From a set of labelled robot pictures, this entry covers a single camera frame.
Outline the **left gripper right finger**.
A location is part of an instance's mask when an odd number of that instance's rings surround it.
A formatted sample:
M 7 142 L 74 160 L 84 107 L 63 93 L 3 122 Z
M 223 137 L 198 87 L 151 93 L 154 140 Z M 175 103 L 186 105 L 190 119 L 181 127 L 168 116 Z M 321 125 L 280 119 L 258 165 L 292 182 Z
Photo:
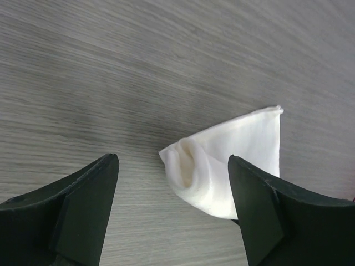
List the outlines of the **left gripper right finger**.
M 228 173 L 249 265 L 354 264 L 354 202 L 309 191 L 237 156 Z

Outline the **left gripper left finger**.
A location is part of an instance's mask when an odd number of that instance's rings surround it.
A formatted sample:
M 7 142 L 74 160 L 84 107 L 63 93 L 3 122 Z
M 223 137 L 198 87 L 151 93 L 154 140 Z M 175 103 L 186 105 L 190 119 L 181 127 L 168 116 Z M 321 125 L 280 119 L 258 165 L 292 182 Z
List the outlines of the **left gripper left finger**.
M 115 154 L 1 203 L 2 265 L 98 265 L 119 173 Z

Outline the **white cloth napkin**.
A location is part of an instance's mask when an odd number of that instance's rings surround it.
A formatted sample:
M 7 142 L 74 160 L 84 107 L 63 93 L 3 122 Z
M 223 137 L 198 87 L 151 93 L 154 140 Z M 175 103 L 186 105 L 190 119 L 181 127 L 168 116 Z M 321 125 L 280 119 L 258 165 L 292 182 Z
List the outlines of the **white cloth napkin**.
M 280 175 L 280 116 L 272 106 L 222 122 L 159 151 L 174 193 L 217 218 L 237 219 L 228 160 L 239 156 L 263 171 Z

